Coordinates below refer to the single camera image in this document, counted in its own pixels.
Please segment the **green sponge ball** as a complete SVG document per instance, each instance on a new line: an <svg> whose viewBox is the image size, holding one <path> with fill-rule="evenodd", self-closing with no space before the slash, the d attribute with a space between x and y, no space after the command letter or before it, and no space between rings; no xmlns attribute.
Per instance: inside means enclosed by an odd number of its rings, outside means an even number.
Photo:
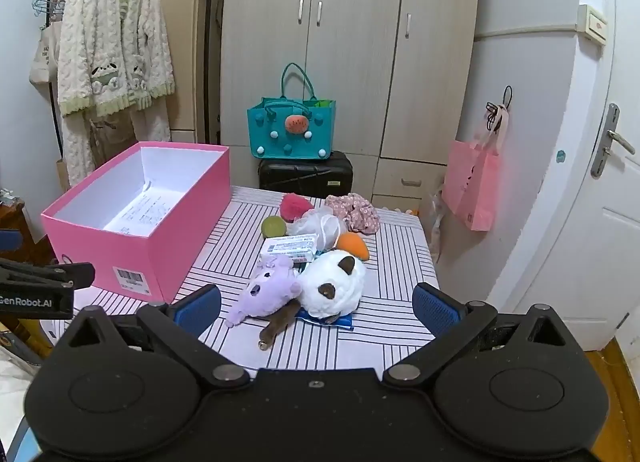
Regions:
<svg viewBox="0 0 640 462"><path fill-rule="evenodd" d="M284 237L288 233L285 220L277 215L266 217L260 225L260 230L265 239Z"/></svg>

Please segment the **white panda plush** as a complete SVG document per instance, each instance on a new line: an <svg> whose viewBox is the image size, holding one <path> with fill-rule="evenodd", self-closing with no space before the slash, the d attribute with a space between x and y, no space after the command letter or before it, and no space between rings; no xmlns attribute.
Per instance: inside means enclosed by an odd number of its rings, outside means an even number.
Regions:
<svg viewBox="0 0 640 462"><path fill-rule="evenodd" d="M360 303L367 269L361 260L341 250L320 255L297 276L298 300L314 318L346 316Z"/></svg>

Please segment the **printed paper sheet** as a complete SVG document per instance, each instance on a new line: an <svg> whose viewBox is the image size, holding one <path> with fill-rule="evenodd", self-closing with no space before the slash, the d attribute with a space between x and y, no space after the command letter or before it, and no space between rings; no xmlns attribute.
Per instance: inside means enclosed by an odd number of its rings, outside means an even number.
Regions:
<svg viewBox="0 0 640 462"><path fill-rule="evenodd" d="M182 197L181 191L146 182L142 191L103 229L125 236L149 237Z"/></svg>

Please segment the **purple plush toy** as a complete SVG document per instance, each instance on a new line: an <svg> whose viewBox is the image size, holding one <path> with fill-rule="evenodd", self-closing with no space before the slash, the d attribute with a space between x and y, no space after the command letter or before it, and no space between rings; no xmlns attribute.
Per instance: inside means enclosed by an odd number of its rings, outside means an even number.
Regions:
<svg viewBox="0 0 640 462"><path fill-rule="evenodd" d="M266 256L258 262L254 277L228 311L224 323L233 328L247 317L270 316L299 297L301 292L292 258L286 255Z"/></svg>

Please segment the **cream knitted cardigan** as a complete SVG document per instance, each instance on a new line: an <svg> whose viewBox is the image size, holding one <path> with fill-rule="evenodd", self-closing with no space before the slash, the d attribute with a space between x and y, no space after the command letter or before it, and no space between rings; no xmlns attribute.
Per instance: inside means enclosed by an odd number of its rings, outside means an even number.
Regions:
<svg viewBox="0 0 640 462"><path fill-rule="evenodd" d="M160 0L65 0L58 40L58 108L70 185L99 165L100 133L168 141L160 100L176 82Z"/></svg>

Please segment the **teal felt tote bag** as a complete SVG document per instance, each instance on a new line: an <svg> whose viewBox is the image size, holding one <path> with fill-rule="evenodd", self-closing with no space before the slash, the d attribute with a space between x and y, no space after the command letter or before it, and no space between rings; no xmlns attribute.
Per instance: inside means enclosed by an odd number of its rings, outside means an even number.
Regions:
<svg viewBox="0 0 640 462"><path fill-rule="evenodd" d="M292 66L302 76L308 99L285 95ZM262 97L259 104L247 110L246 117L250 151L258 160L323 161L333 151L336 101L318 98L310 78L295 62L282 71L280 96Z"/></svg>

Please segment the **pink fluffy puff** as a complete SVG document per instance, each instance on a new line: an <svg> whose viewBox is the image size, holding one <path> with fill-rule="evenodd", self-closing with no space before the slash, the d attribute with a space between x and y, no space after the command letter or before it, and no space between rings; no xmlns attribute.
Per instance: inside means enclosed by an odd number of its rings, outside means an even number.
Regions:
<svg viewBox="0 0 640 462"><path fill-rule="evenodd" d="M280 216L285 222L295 222L313 208L314 206L303 196L287 193L280 202Z"/></svg>

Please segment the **blue white tissue pack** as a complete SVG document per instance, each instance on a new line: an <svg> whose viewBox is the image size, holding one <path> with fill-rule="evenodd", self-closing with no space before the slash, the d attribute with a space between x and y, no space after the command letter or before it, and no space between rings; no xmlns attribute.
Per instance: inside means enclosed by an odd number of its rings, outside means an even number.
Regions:
<svg viewBox="0 0 640 462"><path fill-rule="evenodd" d="M329 328L337 328L346 331L354 330L354 326L352 325L352 315L314 318L309 315L304 308L300 308L299 311L296 312L295 318L309 324L314 324L315 326L328 326Z"/></svg>

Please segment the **orange sponge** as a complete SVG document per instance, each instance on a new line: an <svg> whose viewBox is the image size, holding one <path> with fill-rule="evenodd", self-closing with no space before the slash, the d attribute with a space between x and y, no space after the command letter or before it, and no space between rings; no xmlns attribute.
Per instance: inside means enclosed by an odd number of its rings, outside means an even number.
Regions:
<svg viewBox="0 0 640 462"><path fill-rule="evenodd" d="M355 256L363 262L370 260L370 253L366 242L363 241L363 238L360 237L359 234L355 234L354 232L344 232L344 234L341 234L337 239L335 248Z"/></svg>

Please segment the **beige wardrobe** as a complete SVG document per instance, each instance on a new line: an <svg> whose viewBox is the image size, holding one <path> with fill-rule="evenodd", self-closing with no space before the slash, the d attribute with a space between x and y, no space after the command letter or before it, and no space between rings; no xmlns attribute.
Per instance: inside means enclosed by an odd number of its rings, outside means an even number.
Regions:
<svg viewBox="0 0 640 462"><path fill-rule="evenodd" d="M232 182L263 187L247 112L267 97L334 102L352 188L416 210L442 181L478 0L221 0L220 139Z"/></svg>

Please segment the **white mesh bath pouf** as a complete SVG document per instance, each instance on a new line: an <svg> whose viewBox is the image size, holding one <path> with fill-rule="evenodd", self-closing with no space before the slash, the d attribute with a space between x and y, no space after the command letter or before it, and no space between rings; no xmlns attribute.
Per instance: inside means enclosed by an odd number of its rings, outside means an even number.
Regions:
<svg viewBox="0 0 640 462"><path fill-rule="evenodd" d="M334 214L332 208L322 205L321 208L306 211L301 218L287 224L286 229L289 236L314 234L317 238L317 251L326 252L336 247L338 239L347 231L347 226L343 219Z"/></svg>

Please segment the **white door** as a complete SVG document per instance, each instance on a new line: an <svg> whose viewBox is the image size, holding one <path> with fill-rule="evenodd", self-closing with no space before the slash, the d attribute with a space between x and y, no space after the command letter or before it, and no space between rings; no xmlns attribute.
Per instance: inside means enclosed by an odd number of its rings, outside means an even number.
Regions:
<svg viewBox="0 0 640 462"><path fill-rule="evenodd" d="M564 182L561 215L502 307L550 305L585 350L599 350L639 305L639 0L606 0L605 77L593 86L591 122ZM590 175L609 104L620 107L617 142L599 179Z"/></svg>

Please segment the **small white tissue pack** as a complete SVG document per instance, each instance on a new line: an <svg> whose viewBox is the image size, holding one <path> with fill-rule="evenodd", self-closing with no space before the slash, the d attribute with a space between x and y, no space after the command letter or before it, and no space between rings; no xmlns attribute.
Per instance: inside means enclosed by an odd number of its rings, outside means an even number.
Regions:
<svg viewBox="0 0 640 462"><path fill-rule="evenodd" d="M259 258L265 260L283 255L288 256L293 263L308 263L317 254L317 240L316 234L268 238L262 244Z"/></svg>

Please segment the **floral pink cloth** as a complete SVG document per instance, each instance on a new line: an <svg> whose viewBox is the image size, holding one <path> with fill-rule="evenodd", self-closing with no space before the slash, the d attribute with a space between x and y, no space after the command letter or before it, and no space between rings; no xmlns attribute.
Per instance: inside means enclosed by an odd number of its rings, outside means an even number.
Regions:
<svg viewBox="0 0 640 462"><path fill-rule="evenodd" d="M328 196L324 204L332 208L333 214L340 218L351 232L376 234L380 229L380 218L375 207L358 193Z"/></svg>

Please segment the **black suitcase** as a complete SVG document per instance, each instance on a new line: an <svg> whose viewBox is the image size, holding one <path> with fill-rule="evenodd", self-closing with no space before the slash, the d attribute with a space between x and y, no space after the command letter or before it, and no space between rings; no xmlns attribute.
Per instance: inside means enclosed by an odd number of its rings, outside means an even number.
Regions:
<svg viewBox="0 0 640 462"><path fill-rule="evenodd" d="M346 196L354 179L352 162L339 151L320 161L264 159L257 173L261 189L320 199Z"/></svg>

